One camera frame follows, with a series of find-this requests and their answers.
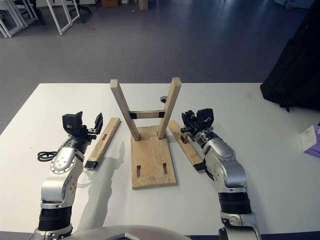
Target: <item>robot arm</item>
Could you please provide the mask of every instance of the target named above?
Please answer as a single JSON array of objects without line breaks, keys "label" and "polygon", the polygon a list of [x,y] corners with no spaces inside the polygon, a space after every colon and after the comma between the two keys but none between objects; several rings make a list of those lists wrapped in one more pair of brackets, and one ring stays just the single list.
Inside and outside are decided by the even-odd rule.
[{"label": "robot arm", "polygon": [[224,227],[219,230],[221,240],[261,240],[255,214],[251,211],[247,194],[246,172],[236,160],[235,151],[213,132],[213,110],[190,110],[182,113],[183,136],[188,133],[204,154],[205,172],[213,180],[219,196],[220,217]]},{"label": "robot arm", "polygon": [[51,161],[50,171],[41,188],[39,225],[29,240],[58,240],[71,235],[72,205],[78,177],[84,169],[84,154],[100,133],[103,117],[101,113],[97,116],[93,129],[82,125],[82,112],[66,114],[62,122],[69,138],[55,157],[44,158]]}]

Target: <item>black cable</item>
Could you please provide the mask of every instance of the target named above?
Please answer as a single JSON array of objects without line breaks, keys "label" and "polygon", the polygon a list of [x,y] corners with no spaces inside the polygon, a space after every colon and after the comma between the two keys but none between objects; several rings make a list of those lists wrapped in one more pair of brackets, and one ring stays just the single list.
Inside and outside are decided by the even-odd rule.
[{"label": "black cable", "polygon": [[38,152],[38,161],[39,162],[49,162],[57,156],[57,151],[41,151]]}]

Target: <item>wooden leg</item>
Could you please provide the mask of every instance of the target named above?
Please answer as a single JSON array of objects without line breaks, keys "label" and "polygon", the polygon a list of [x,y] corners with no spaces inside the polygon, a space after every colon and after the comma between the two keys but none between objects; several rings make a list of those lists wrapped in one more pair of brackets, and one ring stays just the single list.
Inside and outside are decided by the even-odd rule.
[{"label": "wooden leg", "polygon": [[123,92],[121,90],[121,87],[118,84],[118,79],[112,79],[110,81],[110,88],[111,88],[111,91],[112,91],[112,93],[113,93],[113,95],[115,97],[116,102],[119,105],[119,108],[120,108],[120,110],[122,112],[124,120],[125,120],[126,124],[129,127],[129,130],[130,130],[130,132],[132,134],[133,139],[135,141],[139,141],[138,129],[136,127],[135,122],[130,117],[130,114],[129,114],[130,110],[129,110],[127,101],[125,99],[125,96],[124,96],[124,94],[123,94]]},{"label": "wooden leg", "polygon": [[174,106],[181,88],[181,80],[179,77],[172,78],[170,90],[168,97],[164,106],[164,117],[161,119],[159,128],[158,128],[158,138],[163,139],[166,135],[166,129],[169,123],[169,119],[171,117],[172,111],[174,110]]},{"label": "wooden leg", "polygon": [[182,141],[178,123],[174,120],[170,121],[168,127],[195,170],[198,172],[205,170],[206,165],[203,163],[194,146],[188,141],[187,138],[185,142]]},{"label": "wooden leg", "polygon": [[100,163],[103,155],[106,153],[118,126],[120,124],[120,118],[112,117],[105,127],[103,133],[100,135],[99,140],[95,144],[88,160],[85,163],[86,169],[95,169],[97,165]]}]

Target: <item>black tape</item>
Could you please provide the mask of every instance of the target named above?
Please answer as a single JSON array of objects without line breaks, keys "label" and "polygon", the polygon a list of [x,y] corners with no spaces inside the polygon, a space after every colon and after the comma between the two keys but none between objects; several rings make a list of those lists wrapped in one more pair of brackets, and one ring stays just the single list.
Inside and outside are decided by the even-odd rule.
[{"label": "black tape", "polygon": [[193,165],[193,167],[195,168],[195,170],[197,170],[197,172],[200,172],[200,171],[203,171],[206,169],[206,164],[203,162],[200,162],[200,163]]},{"label": "black tape", "polygon": [[68,227],[70,225],[71,210],[71,206],[55,209],[41,209],[38,229],[40,231],[54,231]]},{"label": "black tape", "polygon": [[129,112],[131,119],[137,119],[137,114],[135,112]]},{"label": "black tape", "polygon": [[160,111],[159,112],[159,118],[163,118],[165,116],[165,111]]},{"label": "black tape", "polygon": [[86,169],[95,169],[98,166],[97,161],[86,161],[84,168]]}]

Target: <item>wooden board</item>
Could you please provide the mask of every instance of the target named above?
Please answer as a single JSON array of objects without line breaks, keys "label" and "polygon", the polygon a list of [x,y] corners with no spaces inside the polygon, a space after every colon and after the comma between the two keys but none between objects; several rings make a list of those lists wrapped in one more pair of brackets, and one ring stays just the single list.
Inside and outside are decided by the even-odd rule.
[{"label": "wooden board", "polygon": [[119,105],[119,108],[122,112],[124,120],[125,120],[126,124],[128,125],[128,128],[129,128],[134,140],[138,141],[139,140],[139,133],[138,133],[135,122],[130,117],[130,114],[129,114],[130,110],[129,110],[127,101],[125,99],[125,96],[122,92],[122,89],[120,87],[120,84],[118,84],[118,79],[111,79],[110,88],[111,88],[111,91],[114,95],[116,102]]},{"label": "wooden board", "polygon": [[139,141],[131,136],[132,189],[177,184],[167,138],[158,139],[157,130],[138,127]]},{"label": "wooden board", "polygon": [[203,171],[205,165],[203,164],[203,160],[200,158],[199,154],[195,150],[194,146],[186,139],[186,143],[183,143],[181,140],[181,131],[180,126],[176,121],[170,121],[168,127],[173,134],[175,140],[179,143],[180,147],[182,148],[184,154],[189,159],[192,166],[198,171]]},{"label": "wooden board", "polygon": [[100,134],[100,138],[94,146],[88,160],[85,163],[86,169],[95,169],[100,163],[102,157],[106,153],[114,135],[120,124],[120,118],[112,117],[106,125],[103,133]]},{"label": "wooden board", "polygon": [[171,81],[168,97],[164,105],[164,110],[165,110],[164,117],[161,119],[159,128],[158,128],[159,139],[162,139],[165,137],[166,129],[167,129],[172,111],[174,110],[174,106],[176,104],[176,100],[177,100],[180,88],[181,88],[180,78],[173,77]]}]

